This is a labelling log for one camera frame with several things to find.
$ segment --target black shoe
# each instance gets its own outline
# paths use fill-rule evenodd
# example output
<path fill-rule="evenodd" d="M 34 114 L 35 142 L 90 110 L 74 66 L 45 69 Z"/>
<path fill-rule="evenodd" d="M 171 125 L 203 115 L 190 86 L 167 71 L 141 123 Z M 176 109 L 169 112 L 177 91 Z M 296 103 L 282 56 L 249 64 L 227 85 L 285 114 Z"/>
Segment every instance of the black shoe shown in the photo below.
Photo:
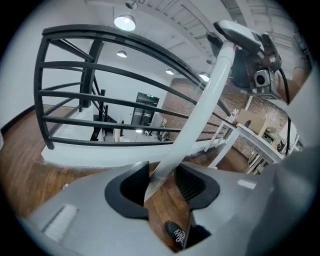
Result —
<path fill-rule="evenodd" d="M 173 239 L 175 245 L 180 249 L 183 249 L 186 233 L 182 230 L 182 228 L 172 221 L 167 221 L 164 224 L 164 227 L 165 231 Z"/>

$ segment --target bottle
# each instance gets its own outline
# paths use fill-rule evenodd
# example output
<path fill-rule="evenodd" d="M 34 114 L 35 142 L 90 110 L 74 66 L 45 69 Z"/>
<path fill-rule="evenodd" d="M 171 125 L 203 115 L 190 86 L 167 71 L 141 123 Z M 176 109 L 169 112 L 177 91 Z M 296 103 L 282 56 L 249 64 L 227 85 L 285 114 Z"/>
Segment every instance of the bottle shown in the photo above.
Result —
<path fill-rule="evenodd" d="M 236 114 L 237 114 L 237 110 L 234 109 L 229 117 L 229 122 L 233 124 L 233 122 L 236 120 Z"/>

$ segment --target white pipe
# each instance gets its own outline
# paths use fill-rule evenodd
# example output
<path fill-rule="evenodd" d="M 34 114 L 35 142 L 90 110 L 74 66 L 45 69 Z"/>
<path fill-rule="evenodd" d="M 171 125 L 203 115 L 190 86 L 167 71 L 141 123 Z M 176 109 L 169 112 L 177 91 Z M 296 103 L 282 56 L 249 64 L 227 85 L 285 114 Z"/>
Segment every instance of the white pipe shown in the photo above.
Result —
<path fill-rule="evenodd" d="M 248 110 L 248 108 L 250 106 L 250 103 L 252 101 L 252 98 L 253 98 L 252 96 L 249 97 L 248 102 L 246 103 L 246 106 L 245 106 L 244 110 Z"/>
<path fill-rule="evenodd" d="M 167 155 L 153 172 L 144 200 L 151 197 L 166 181 L 167 177 L 188 154 L 188 151 L 203 131 L 227 82 L 235 58 L 235 49 L 234 43 L 227 40 L 223 43 L 210 80 L 182 131 L 175 139 Z"/>

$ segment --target cardboard box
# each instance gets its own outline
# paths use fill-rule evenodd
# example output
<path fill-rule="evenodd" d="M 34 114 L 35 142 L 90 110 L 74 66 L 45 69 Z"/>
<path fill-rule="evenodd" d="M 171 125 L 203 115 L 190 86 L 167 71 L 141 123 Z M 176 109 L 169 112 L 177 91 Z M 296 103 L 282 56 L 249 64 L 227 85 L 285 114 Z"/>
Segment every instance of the cardboard box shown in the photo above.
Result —
<path fill-rule="evenodd" d="M 258 134 L 258 136 L 260 137 L 262 137 L 268 127 L 267 120 L 264 117 L 251 113 L 244 109 L 241 109 L 236 121 L 244 126 L 247 122 L 250 121 L 250 125 L 248 126 L 248 128 Z"/>

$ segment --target handrail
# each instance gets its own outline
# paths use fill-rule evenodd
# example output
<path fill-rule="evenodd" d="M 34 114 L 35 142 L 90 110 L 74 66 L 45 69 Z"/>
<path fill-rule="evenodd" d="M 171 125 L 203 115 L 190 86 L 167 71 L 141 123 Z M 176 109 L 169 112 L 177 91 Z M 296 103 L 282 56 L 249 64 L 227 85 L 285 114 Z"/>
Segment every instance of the handrail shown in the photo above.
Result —
<path fill-rule="evenodd" d="M 125 130 L 141 129 L 146 131 L 163 131 L 163 132 L 173 132 L 173 133 L 174 132 L 179 133 L 181 131 L 181 129 L 177 129 L 177 128 L 163 128 L 163 127 L 152 127 L 152 126 L 143 126 L 143 125 L 130 125 L 130 124 L 124 124 L 124 123 L 103 122 L 103 120 L 105 119 L 102 118 L 102 116 L 104 116 L 105 118 L 108 118 L 108 110 L 107 110 L 107 106 L 104 105 L 104 102 L 132 107 L 132 108 L 150 110 L 150 111 L 163 113 L 171 116 L 176 116 L 180 118 L 185 118 L 185 119 L 189 118 L 188 115 L 185 115 L 182 113 L 177 113 L 177 112 L 169 111 L 166 109 L 157 108 L 154 106 L 149 106 L 149 105 L 141 104 L 138 102 L 132 102 L 132 101 L 121 100 L 121 99 L 112 99 L 105 96 L 101 96 L 98 82 L 94 74 L 95 70 L 101 70 L 101 71 L 106 71 L 114 74 L 127 76 L 129 78 L 141 81 L 143 83 L 155 86 L 159 89 L 172 93 L 194 105 L 197 104 L 197 101 L 192 99 L 191 97 L 188 97 L 187 95 L 184 95 L 183 93 L 173 89 L 172 87 L 162 84 L 160 82 L 157 82 L 155 80 L 152 80 L 148 77 L 145 77 L 127 70 L 123 70 L 120 68 L 98 64 L 97 62 L 100 55 L 100 51 L 103 46 L 103 41 L 112 42 L 112 43 L 116 43 L 123 46 L 128 46 L 142 53 L 145 53 L 149 56 L 152 56 L 153 58 L 165 63 L 166 65 L 178 71 L 180 74 L 182 74 L 187 79 L 192 81 L 195 85 L 200 87 L 202 90 L 206 86 L 206 84 L 199 78 L 198 74 L 196 74 L 181 59 L 177 58 L 174 54 L 162 48 L 161 46 L 143 37 L 137 36 L 135 34 L 123 32 L 121 30 L 114 29 L 114 28 L 108 28 L 108 27 L 106 28 L 104 26 L 96 26 L 96 25 L 66 25 L 66 26 L 60 26 L 60 27 L 53 27 L 53 28 L 45 29 L 42 34 L 43 34 L 43 38 L 41 40 L 41 44 L 39 47 L 38 56 L 35 64 L 35 72 L 34 72 L 34 104 L 35 104 L 35 111 L 36 111 L 36 116 L 37 116 L 37 121 L 40 127 L 40 131 L 49 149 L 54 148 L 53 142 L 62 142 L 62 143 L 72 142 L 71 144 L 81 143 L 81 145 L 90 145 L 90 146 L 97 145 L 97 141 L 84 142 L 80 140 L 79 142 L 75 140 L 68 140 L 65 138 L 53 137 L 53 134 L 59 129 L 59 127 L 62 124 L 89 126 L 89 127 L 97 127 L 97 128 L 100 127 L 100 128 L 111 128 L 111 129 L 125 129 Z M 67 40 L 72 38 L 93 39 L 94 40 L 93 44 L 96 44 L 96 47 L 92 46 L 90 49 L 90 53 L 88 54 L 82 49 L 80 49 L 79 47 L 77 47 L 75 44 Z M 84 62 L 80 62 L 80 61 L 45 62 L 49 44 L 55 45 L 63 50 L 66 50 L 84 59 L 85 61 Z M 60 84 L 60 85 L 55 85 L 55 86 L 42 89 L 43 69 L 62 69 L 62 70 L 78 71 L 78 72 L 82 72 L 83 74 L 80 82 Z M 80 85 L 81 93 L 56 91 L 58 89 L 67 88 L 75 85 Z M 46 112 L 44 112 L 43 101 L 42 101 L 43 96 L 62 97 L 66 99 L 56 104 Z M 48 116 L 53 111 L 55 111 L 56 109 L 58 109 L 59 107 L 63 106 L 64 104 L 66 104 L 67 102 L 73 99 L 80 99 L 80 104 L 79 106 L 74 108 L 71 111 L 71 113 L 68 113 L 64 117 Z M 87 120 L 78 120 L 78 119 L 69 118 L 77 110 L 81 112 L 83 108 L 87 108 L 90 105 L 89 101 L 92 101 L 94 106 L 99 110 L 99 113 L 100 113 L 99 121 L 87 121 Z M 224 104 L 221 101 L 219 101 L 218 105 L 222 108 L 223 111 L 227 113 L 227 115 L 230 114 L 228 109 L 224 106 Z M 212 114 L 225 122 L 224 118 L 220 117 L 214 112 Z M 56 123 L 50 131 L 48 131 L 47 122 Z M 214 124 L 211 122 L 207 122 L 207 124 L 218 127 L 217 124 Z M 202 133 L 213 134 L 215 133 L 215 131 L 203 130 Z M 130 142 L 130 146 L 138 146 L 138 145 L 149 146 L 154 144 L 154 142 L 151 142 L 151 144 L 149 142 L 140 143 L 140 144 L 139 143 L 132 144 L 132 143 L 133 142 Z M 154 145 L 171 144 L 171 143 L 173 143 L 173 141 L 165 141 L 165 142 L 158 141 Z M 103 142 L 102 144 L 103 146 L 108 145 L 108 143 L 105 143 L 105 142 Z M 115 142 L 113 144 L 115 146 L 126 145 L 125 143 L 122 143 L 120 145 L 119 142 Z"/>
<path fill-rule="evenodd" d="M 93 84 L 95 86 L 95 89 L 96 89 L 96 92 L 98 93 L 98 95 L 101 95 L 96 76 L 93 77 Z"/>
<path fill-rule="evenodd" d="M 63 118 L 55 116 L 43 116 L 42 120 L 51 123 L 74 125 L 74 126 L 87 126 L 107 129 L 124 129 L 124 130 L 143 130 L 143 131 L 156 131 L 156 132 L 172 132 L 179 133 L 181 129 L 178 128 L 166 128 L 166 127 L 154 127 L 144 125 L 132 125 L 124 123 L 112 123 L 112 122 L 101 122 L 101 121 L 90 121 L 72 118 Z M 202 131 L 203 134 L 214 134 L 216 131 Z"/>
<path fill-rule="evenodd" d="M 73 110 L 71 110 L 69 113 L 64 115 L 63 118 L 69 118 L 71 117 L 74 113 L 76 113 L 80 109 L 80 105 L 76 106 Z M 63 123 L 56 123 L 51 130 L 49 131 L 49 136 L 53 136 L 57 130 L 63 125 Z"/>
<path fill-rule="evenodd" d="M 60 138 L 49 136 L 51 142 L 80 145 L 80 146 L 99 146 L 99 147 L 143 147 L 143 146 L 160 146 L 173 144 L 174 141 L 148 141 L 148 142 L 104 142 L 104 141 L 92 141 L 92 140 L 81 140 L 71 138 Z M 210 141 L 210 139 L 197 139 L 197 142 Z"/>
<path fill-rule="evenodd" d="M 84 69 L 81 68 L 75 68 L 75 67 L 70 67 L 70 66 L 66 66 L 66 67 L 46 67 L 47 69 L 57 69 L 57 70 L 71 70 L 71 71 L 78 71 L 78 72 L 85 72 Z"/>
<path fill-rule="evenodd" d="M 48 40 L 67 38 L 100 39 L 105 42 L 126 46 L 147 54 L 172 67 L 181 75 L 192 81 L 201 90 L 204 90 L 206 87 L 206 83 L 203 82 L 198 74 L 196 74 L 184 61 L 162 46 L 134 33 L 101 25 L 74 24 L 49 27 L 44 29 L 42 34 Z M 218 101 L 218 106 L 227 114 L 227 116 L 231 115 L 230 111 L 221 100 Z"/>
<path fill-rule="evenodd" d="M 56 86 L 51 86 L 45 89 L 42 89 L 44 91 L 54 91 L 54 90 L 58 90 L 58 89 L 62 89 L 62 88 L 66 88 L 66 87 L 70 87 L 70 86 L 77 86 L 77 85 L 82 85 L 82 82 L 71 82 L 71 83 L 65 83 L 65 84 L 60 84 L 60 85 L 56 85 Z"/>
<path fill-rule="evenodd" d="M 44 116 L 50 115 L 53 111 L 57 110 L 58 108 L 60 108 L 61 106 L 63 106 L 64 104 L 66 104 L 72 100 L 74 100 L 74 98 L 67 98 L 67 99 L 61 101 L 57 105 L 54 105 L 53 107 L 49 108 L 46 112 L 44 112 L 43 115 Z"/>
<path fill-rule="evenodd" d="M 59 68 L 59 69 L 63 69 L 63 68 L 69 68 L 69 67 L 77 67 L 77 68 L 84 68 L 84 69 L 94 69 L 94 70 L 100 70 L 100 71 L 105 71 L 105 72 L 110 72 L 110 73 L 114 73 L 117 75 L 122 75 L 128 78 L 132 78 L 144 83 L 147 83 L 149 85 L 152 85 L 154 87 L 160 88 L 164 91 L 167 91 L 169 93 L 172 93 L 188 102 L 191 102 L 192 104 L 196 105 L 198 102 L 186 95 L 184 95 L 183 93 L 172 89 L 169 86 L 166 86 L 158 81 L 152 80 L 148 77 L 145 77 L 143 75 L 140 74 L 136 74 L 121 68 L 117 68 L 117 67 L 113 67 L 113 66 L 108 66 L 108 65 L 103 65 L 103 64 L 97 64 L 97 63 L 91 63 L 91 62 L 81 62 L 81 61 L 48 61 L 48 62 L 43 62 L 41 65 L 43 68 L 50 68 L 50 69 L 55 69 L 55 68 Z M 94 85 L 97 88 L 97 80 L 94 79 L 93 81 L 95 81 L 96 83 L 94 83 Z M 219 116 L 218 114 L 212 112 L 212 114 L 219 118 L 220 120 L 227 122 L 225 120 L 225 118 Z"/>
<path fill-rule="evenodd" d="M 67 39 L 58 39 L 58 40 L 51 40 L 50 43 L 54 46 L 57 46 L 63 50 L 68 51 L 69 53 L 72 53 L 82 59 L 85 59 L 86 61 L 93 61 L 94 58 L 81 50 L 78 46 L 73 44 Z"/>
<path fill-rule="evenodd" d="M 155 111 L 158 113 L 168 114 L 175 117 L 185 118 L 188 119 L 189 116 L 186 114 L 181 114 L 173 111 L 169 111 L 166 109 L 154 107 L 145 105 L 138 102 L 123 100 L 123 99 L 116 99 L 116 98 L 108 98 L 104 96 L 99 95 L 91 95 L 87 93 L 79 93 L 79 92 L 68 92 L 68 91 L 46 91 L 46 90 L 40 90 L 39 94 L 41 96 L 50 96 L 50 97 L 62 97 L 62 98 L 74 98 L 74 99 L 81 99 L 81 100 L 89 100 L 89 101 L 97 101 L 97 102 L 105 102 L 105 103 L 111 103 L 111 104 L 117 104 L 132 108 L 139 108 L 144 110 L 150 110 Z M 218 127 L 219 125 L 207 122 L 207 124 Z"/>

